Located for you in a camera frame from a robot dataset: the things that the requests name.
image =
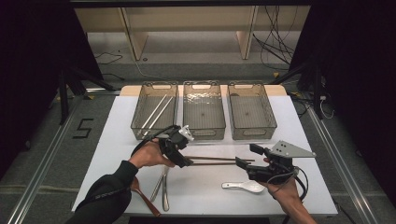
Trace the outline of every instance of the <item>white table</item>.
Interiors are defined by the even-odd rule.
[[[277,128],[271,140],[234,141],[231,136],[227,100],[223,95],[226,118],[226,131],[221,141],[204,143],[190,142],[181,153],[185,156],[226,157],[235,156],[256,160],[253,164],[266,166],[262,156],[249,151],[249,143],[262,147],[272,147],[277,141],[284,140],[297,147],[311,151],[303,127],[289,96],[269,95]],[[94,181],[105,174],[114,173],[122,160],[129,159],[134,147],[139,143],[130,128],[137,103],[136,96],[118,96],[109,113],[106,126],[92,157],[91,165],[82,182],[76,202],[84,199]],[[177,124],[182,123],[182,100],[179,100]],[[293,159],[293,164],[301,167],[308,175],[309,191],[304,205],[313,216],[335,216],[337,210],[315,159]],[[149,198],[161,175],[162,167],[144,167],[137,177],[140,188]],[[153,203],[162,216],[249,216],[269,217],[284,215],[278,202],[267,192],[250,193],[241,189],[222,189],[224,182],[245,182],[248,175],[236,165],[190,166],[170,169],[168,175],[168,200],[170,210],[163,211],[162,189]],[[129,216],[152,216],[143,200],[133,192],[130,205],[125,211]]]

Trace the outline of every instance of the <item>stick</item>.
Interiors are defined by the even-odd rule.
[[[165,96],[161,99],[160,103],[154,108],[154,110],[152,111],[152,113],[150,114],[150,116],[148,117],[148,119],[146,120],[146,122],[143,124],[142,128],[140,129],[138,134],[142,133],[142,130],[146,127],[146,125],[149,123],[149,120],[151,119],[151,117],[155,114],[155,112],[157,111],[158,107],[160,107],[160,105],[163,103],[163,100],[165,99]]]
[[[158,118],[161,116],[161,114],[163,113],[163,111],[166,109],[166,107],[169,105],[169,103],[171,103],[171,101],[173,100],[173,97],[171,97],[169,99],[169,101],[166,103],[166,105],[163,107],[163,109],[160,111],[160,113],[158,114],[157,118],[155,118],[154,121],[152,121],[151,125],[148,127],[148,129],[150,130],[152,128],[152,126],[154,126],[155,122],[157,122]],[[145,134],[143,134],[143,136],[146,136],[149,133],[149,131],[146,131]]]
[[[235,162],[200,162],[200,163],[193,163],[190,166],[204,166],[204,165],[235,165]]]
[[[191,159],[191,160],[208,160],[208,161],[235,161],[233,158],[219,158],[219,157],[195,157],[195,156],[186,156],[185,158]]]

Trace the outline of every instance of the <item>black sleeve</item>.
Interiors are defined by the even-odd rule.
[[[96,180],[85,198],[128,188],[134,181],[137,171],[133,164],[122,161],[116,173],[104,175]],[[113,223],[122,215],[130,201],[131,191],[125,190],[115,196],[87,203],[82,205],[66,223]]]

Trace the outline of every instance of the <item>transparent plastic bin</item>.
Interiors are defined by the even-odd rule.
[[[231,81],[227,98],[234,140],[271,139],[277,125],[261,81]]]
[[[225,118],[218,81],[186,81],[183,91],[183,126],[195,140],[224,138]]]
[[[131,129],[137,140],[177,121],[177,82],[145,82],[139,94]]]

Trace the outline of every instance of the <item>wooden chopstick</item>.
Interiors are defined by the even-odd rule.
[[[191,160],[208,160],[208,161],[235,161],[233,158],[219,158],[219,157],[196,157],[196,156],[185,156],[187,159]]]
[[[190,166],[204,166],[204,165],[236,165],[235,162],[198,162],[193,163]]]

